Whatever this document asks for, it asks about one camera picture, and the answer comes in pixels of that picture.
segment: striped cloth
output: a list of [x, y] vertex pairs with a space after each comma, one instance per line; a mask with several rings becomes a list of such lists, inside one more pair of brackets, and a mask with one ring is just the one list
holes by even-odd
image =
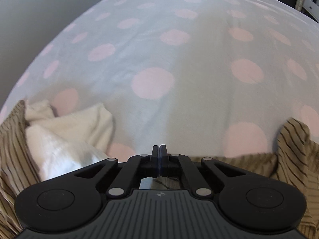
[[[238, 158], [216, 157], [217, 160], [288, 183], [307, 199], [307, 210], [298, 230], [309, 239], [319, 239], [319, 145], [310, 140], [309, 128], [293, 118], [280, 130], [276, 153], [246, 155]], [[192, 158], [200, 162], [201, 158]], [[151, 189], [179, 189], [174, 178], [159, 177]]]
[[25, 139], [25, 103], [19, 101], [0, 126], [0, 238], [22, 231], [14, 201], [26, 187], [39, 182]]

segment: metal rivet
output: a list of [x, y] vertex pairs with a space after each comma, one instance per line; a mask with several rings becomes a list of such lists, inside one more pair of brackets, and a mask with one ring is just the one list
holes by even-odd
[[108, 193], [112, 196], [120, 196], [124, 193], [124, 190], [121, 188], [111, 188], [108, 190]]
[[196, 194], [199, 196], [208, 196], [212, 193], [210, 189], [207, 188], [199, 188], [196, 190]]

